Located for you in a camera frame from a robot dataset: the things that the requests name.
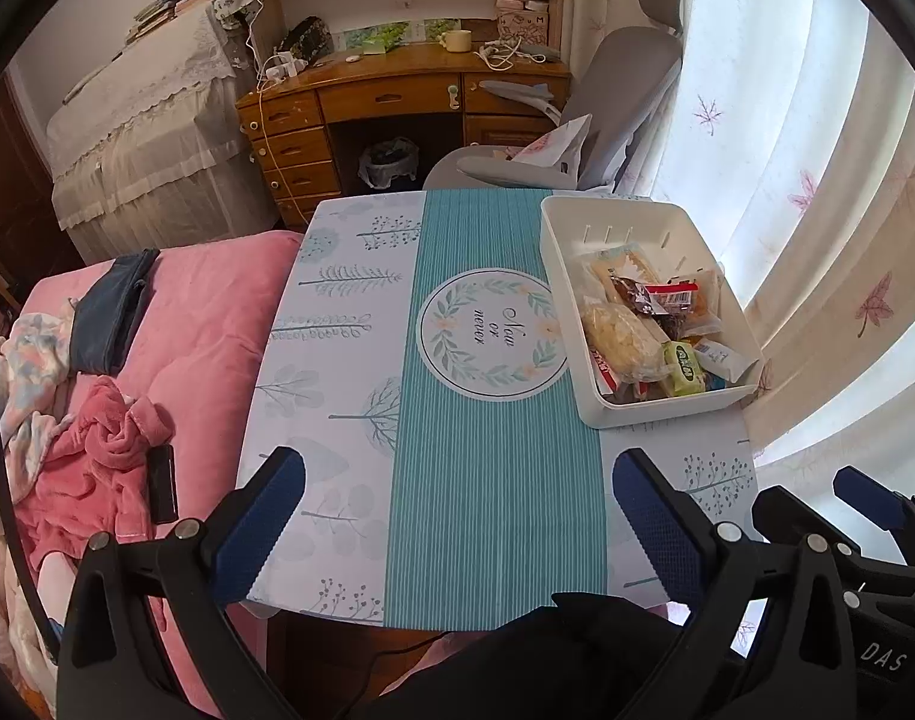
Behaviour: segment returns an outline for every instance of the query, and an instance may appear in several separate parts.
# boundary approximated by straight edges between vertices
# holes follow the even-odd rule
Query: mug
[[[470,30],[450,29],[440,36],[438,42],[451,53],[464,53],[470,50]]]

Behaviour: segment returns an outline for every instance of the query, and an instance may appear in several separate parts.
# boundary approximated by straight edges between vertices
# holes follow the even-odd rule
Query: desk drawer
[[[350,119],[461,109],[460,77],[457,74],[355,81],[329,86],[318,94],[321,95],[321,108],[328,124],[348,122]]]
[[[464,74],[464,109],[468,113],[499,113],[511,116],[533,116],[536,111],[530,105],[514,103],[513,100],[504,100],[497,95],[492,95],[481,88],[481,81],[508,81],[510,83],[523,83],[527,86],[537,86],[545,83],[554,95],[554,106],[563,110],[564,103],[568,101],[568,90],[571,88],[569,79],[549,79],[545,76],[512,76],[507,73],[467,73]]]
[[[309,162],[331,159],[331,148],[328,146],[324,127],[313,127],[256,141],[254,155],[257,156],[257,162],[262,170],[273,170],[275,159],[277,167],[307,165]]]
[[[529,116],[465,116],[464,143],[481,146],[530,146],[531,143],[554,129],[547,117]]]
[[[275,199],[340,191],[333,162],[312,162],[310,165],[269,170],[264,176]]]
[[[278,135],[322,124],[321,112],[313,92],[299,92],[296,95],[264,100],[263,111],[263,125],[260,122],[259,105],[248,105],[239,111],[241,125],[252,141],[262,135]]]
[[[284,197],[277,200],[278,210],[281,212],[283,223],[289,229],[304,232],[307,230],[305,218],[310,222],[317,209],[317,204],[322,200],[330,200],[339,196],[339,191],[329,191],[326,194],[311,194],[307,197]]]

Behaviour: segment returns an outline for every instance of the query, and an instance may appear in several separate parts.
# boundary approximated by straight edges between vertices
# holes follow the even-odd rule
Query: wooden desk
[[[553,128],[547,117],[522,103],[480,88],[484,79],[546,83],[563,108],[571,85],[560,62],[518,60],[495,73],[473,53],[449,53],[416,44],[386,55],[326,57],[295,79],[268,89],[259,100],[238,100],[241,128],[252,142],[287,226],[304,230],[321,200],[363,194],[358,157],[370,143],[395,135],[421,150],[422,180],[446,153],[471,143],[526,146]]]

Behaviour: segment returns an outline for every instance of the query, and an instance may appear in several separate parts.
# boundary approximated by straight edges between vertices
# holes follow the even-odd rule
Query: blue gripper pad
[[[899,531],[907,522],[901,498],[854,466],[833,477],[833,494],[883,531]]]
[[[651,474],[641,467],[643,463],[650,466]],[[640,449],[629,449],[617,456],[611,481],[614,498],[634,529],[667,596],[680,604],[700,605],[704,598],[702,556],[667,500],[678,493]]]
[[[241,514],[214,553],[211,596],[221,608],[247,598],[254,579],[304,497],[304,458],[290,447],[278,447],[266,463],[271,463],[278,452],[286,453],[280,467],[266,479],[253,504]],[[260,470],[248,487],[259,484],[259,476]]]

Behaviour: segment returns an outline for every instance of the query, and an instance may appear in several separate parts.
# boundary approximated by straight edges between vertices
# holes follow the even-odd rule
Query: trash can
[[[418,157],[417,145],[407,138],[374,143],[360,155],[358,175],[374,190],[420,189],[417,182]]]

